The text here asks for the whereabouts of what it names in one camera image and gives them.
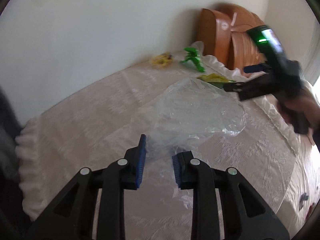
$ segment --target white wall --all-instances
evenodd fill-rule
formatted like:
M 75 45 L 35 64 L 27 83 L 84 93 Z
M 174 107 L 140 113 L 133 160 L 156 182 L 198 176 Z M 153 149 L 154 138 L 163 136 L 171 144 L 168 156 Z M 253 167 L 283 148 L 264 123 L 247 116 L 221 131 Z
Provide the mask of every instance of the white wall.
M 0 17 L 0 85 L 19 120 L 114 72 L 193 41 L 200 9 L 268 0 L 11 0 Z
M 302 67 L 306 66 L 317 23 L 307 2 L 269 0 L 265 23 L 276 32 L 288 58 L 298 60 Z

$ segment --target green toy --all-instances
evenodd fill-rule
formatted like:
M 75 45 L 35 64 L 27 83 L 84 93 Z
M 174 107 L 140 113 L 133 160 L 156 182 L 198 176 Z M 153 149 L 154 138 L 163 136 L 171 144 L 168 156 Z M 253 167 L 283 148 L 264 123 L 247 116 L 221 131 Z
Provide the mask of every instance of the green toy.
M 184 50 L 188 52 L 188 55 L 186 55 L 185 60 L 180 61 L 180 63 L 186 63 L 187 61 L 191 60 L 199 72 L 205 72 L 205 69 L 201 63 L 199 51 L 195 48 L 184 48 Z

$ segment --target yellow toy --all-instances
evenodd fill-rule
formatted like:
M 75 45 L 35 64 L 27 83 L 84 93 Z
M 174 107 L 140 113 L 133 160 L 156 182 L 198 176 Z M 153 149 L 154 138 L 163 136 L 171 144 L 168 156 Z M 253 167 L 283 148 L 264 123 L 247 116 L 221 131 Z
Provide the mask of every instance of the yellow toy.
M 152 65 L 159 67 L 166 67 L 172 62 L 172 55 L 170 52 L 163 53 L 161 55 L 155 56 L 150 60 Z
M 210 75 L 201 75 L 199 77 L 197 77 L 198 79 L 201 79 L 204 82 L 207 82 L 209 84 L 214 85 L 217 88 L 223 88 L 223 85 L 225 83 L 233 83 L 235 82 L 234 80 L 229 80 L 227 78 L 225 78 L 224 76 L 220 76 L 217 74 L 210 74 Z

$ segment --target plastic bag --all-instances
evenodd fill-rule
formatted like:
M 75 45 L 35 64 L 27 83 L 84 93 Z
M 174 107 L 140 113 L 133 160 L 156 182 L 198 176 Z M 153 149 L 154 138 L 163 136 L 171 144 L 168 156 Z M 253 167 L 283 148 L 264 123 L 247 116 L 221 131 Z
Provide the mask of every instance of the plastic bag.
M 161 158 L 196 150 L 214 132 L 235 136 L 246 124 L 242 105 L 224 90 L 189 78 L 170 86 L 156 98 L 147 131 L 149 157 Z

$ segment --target bed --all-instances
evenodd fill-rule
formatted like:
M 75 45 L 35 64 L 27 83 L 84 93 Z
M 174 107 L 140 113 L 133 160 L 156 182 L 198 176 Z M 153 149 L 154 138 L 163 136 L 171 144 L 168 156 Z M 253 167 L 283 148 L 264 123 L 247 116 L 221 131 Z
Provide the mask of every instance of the bed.
M 262 21 L 230 4 L 201 13 L 197 40 L 207 73 L 245 81 L 242 68 L 263 60 L 244 32 Z M 106 77 L 71 95 L 31 119 L 16 138 L 21 159 L 23 209 L 35 220 L 62 187 L 82 168 L 97 170 L 136 146 L 139 136 L 119 141 L 131 118 L 175 82 L 199 75 L 174 54 L 168 68 L 144 62 Z M 319 152 L 308 137 L 296 135 L 274 107 L 273 98 L 245 102 L 247 126 L 236 137 L 215 134 L 199 147 L 213 168 L 235 166 L 255 187 L 293 237 L 308 209 L 320 197 Z M 299 211 L 303 193 L 309 200 Z M 137 192 L 125 193 L 127 239 L 188 239 L 192 193 L 171 185 L 155 187 L 144 181 Z M 157 206 L 151 215 L 150 209 Z

